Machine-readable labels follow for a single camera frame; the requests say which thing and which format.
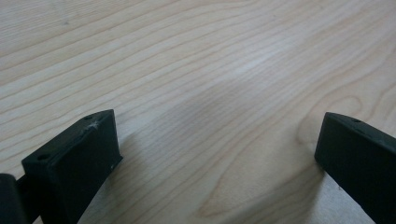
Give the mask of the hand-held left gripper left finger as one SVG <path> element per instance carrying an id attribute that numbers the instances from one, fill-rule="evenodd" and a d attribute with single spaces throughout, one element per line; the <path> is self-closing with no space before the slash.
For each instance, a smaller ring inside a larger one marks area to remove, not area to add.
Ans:
<path id="1" fill-rule="evenodd" d="M 86 116 L 21 161 L 45 224 L 77 224 L 121 162 L 112 109 Z"/>

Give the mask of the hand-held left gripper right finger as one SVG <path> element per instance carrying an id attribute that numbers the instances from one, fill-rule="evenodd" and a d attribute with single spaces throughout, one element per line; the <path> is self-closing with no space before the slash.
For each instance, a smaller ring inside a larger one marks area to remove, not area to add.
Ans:
<path id="1" fill-rule="evenodd" d="M 315 160 L 376 224 L 396 224 L 396 138 L 328 112 Z"/>

